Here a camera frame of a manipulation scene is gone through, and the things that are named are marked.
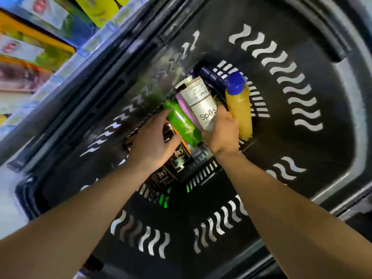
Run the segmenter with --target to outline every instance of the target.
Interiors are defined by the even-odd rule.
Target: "bottle cap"
[[[229,95],[240,94],[244,89],[245,83],[245,79],[238,71],[233,72],[227,78],[227,93]]]

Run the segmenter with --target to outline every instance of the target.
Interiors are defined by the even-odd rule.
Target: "person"
[[[116,171],[2,239],[1,277],[73,278],[125,202],[179,145],[179,135],[164,143],[168,113],[138,131],[127,162]],[[372,278],[372,244],[250,163],[239,152],[237,125],[219,106],[214,131],[203,136],[286,276]]]

